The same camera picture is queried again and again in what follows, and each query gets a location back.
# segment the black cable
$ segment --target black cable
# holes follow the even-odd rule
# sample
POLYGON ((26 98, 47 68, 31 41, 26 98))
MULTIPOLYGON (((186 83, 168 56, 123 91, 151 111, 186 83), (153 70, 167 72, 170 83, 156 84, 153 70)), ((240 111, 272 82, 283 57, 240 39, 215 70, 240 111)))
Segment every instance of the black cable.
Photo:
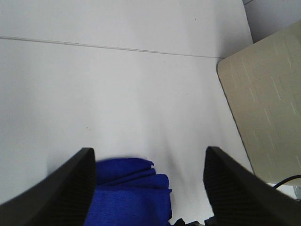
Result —
POLYGON ((248 4, 248 3, 250 3, 251 1, 253 1, 253 0, 250 0, 250 1, 248 1, 247 3, 245 3, 244 6, 245 6, 246 4, 248 4))
POLYGON ((285 184, 286 182, 297 179, 297 178, 301 178, 301 175, 295 175, 295 176, 291 176, 287 179, 284 179, 284 180, 280 181, 278 184, 274 185, 273 188, 276 189, 276 188, 280 187, 282 184, 285 184))

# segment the beige mat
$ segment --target beige mat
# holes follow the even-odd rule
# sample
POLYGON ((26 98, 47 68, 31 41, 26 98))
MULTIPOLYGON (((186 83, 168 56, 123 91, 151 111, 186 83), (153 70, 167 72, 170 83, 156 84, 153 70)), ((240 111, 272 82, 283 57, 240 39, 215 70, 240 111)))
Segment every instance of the beige mat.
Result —
POLYGON ((218 74, 255 174, 301 174, 301 21, 222 60, 218 74))

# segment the black object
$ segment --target black object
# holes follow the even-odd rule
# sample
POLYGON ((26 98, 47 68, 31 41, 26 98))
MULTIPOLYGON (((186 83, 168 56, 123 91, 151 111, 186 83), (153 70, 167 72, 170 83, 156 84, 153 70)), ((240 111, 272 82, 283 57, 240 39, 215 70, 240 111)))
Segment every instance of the black object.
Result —
POLYGON ((0 205, 0 226, 82 226, 96 184, 93 148, 16 198, 0 205))
POLYGON ((185 226, 204 226, 204 225, 201 225, 198 221, 193 221, 189 224, 186 224, 185 226))
POLYGON ((174 226, 185 226, 185 222, 182 218, 180 218, 175 222, 174 226))
POLYGON ((218 226, 301 226, 301 205, 218 147, 206 151, 203 181, 218 226))
POLYGON ((216 217, 205 220, 205 226, 217 226, 216 217))
POLYGON ((291 176, 291 177, 289 177, 287 179, 284 179, 284 180, 280 181, 278 184, 274 185, 273 188, 278 188, 281 185, 285 184, 286 182, 289 182, 291 180, 295 180, 297 178, 301 178, 301 175, 295 175, 295 176, 291 176))

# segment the white floor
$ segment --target white floor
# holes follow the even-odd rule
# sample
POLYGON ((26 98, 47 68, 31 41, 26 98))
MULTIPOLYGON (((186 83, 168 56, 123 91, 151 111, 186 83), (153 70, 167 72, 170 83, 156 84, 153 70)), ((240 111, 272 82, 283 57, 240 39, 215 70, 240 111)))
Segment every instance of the white floor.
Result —
POLYGON ((241 1, 5 1, 0 36, 0 202, 90 146, 155 162, 171 223, 203 222, 206 147, 251 169, 216 74, 252 43, 241 1))

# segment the blue cloth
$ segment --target blue cloth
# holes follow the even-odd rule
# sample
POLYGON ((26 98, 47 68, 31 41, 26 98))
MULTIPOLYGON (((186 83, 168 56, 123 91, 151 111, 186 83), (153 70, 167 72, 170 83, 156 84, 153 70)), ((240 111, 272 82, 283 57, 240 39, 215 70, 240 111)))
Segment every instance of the blue cloth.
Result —
POLYGON ((101 185, 139 171, 149 170, 151 161, 138 158, 108 159, 96 163, 96 184, 101 185))
POLYGON ((170 226, 168 177, 151 161, 109 159, 96 163, 96 188, 84 226, 170 226))
POLYGON ((131 180, 119 185, 129 186, 129 187, 153 188, 153 189, 168 189, 169 180, 165 174, 156 174, 149 177, 131 180))
POLYGON ((119 184, 122 184, 122 183, 125 183, 125 182, 128 182, 128 181, 131 181, 131 180, 136 180, 136 179, 139 179, 139 178, 152 176, 152 175, 155 175, 155 174, 156 174, 155 169, 148 169, 148 170, 144 170, 144 171, 141 171, 141 172, 138 172, 138 173, 131 174, 131 175, 126 176, 124 178, 119 178, 117 180, 110 181, 110 182, 102 184, 102 185, 103 186, 115 186, 115 185, 119 185, 119 184))
POLYGON ((96 186, 85 226, 166 226, 171 189, 96 186))

